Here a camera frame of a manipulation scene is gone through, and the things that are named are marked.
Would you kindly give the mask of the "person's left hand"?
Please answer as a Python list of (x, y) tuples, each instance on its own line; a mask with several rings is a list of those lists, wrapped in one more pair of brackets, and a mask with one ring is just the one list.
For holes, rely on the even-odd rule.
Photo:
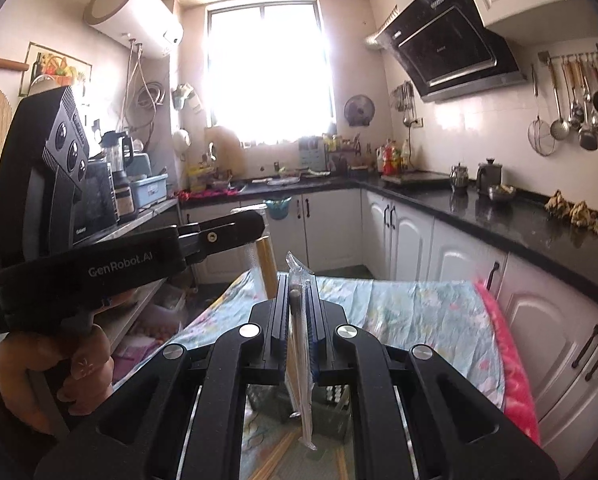
[(26, 425), (59, 437), (113, 391), (114, 361), (104, 330), (85, 335), (13, 332), (0, 342), (0, 393)]

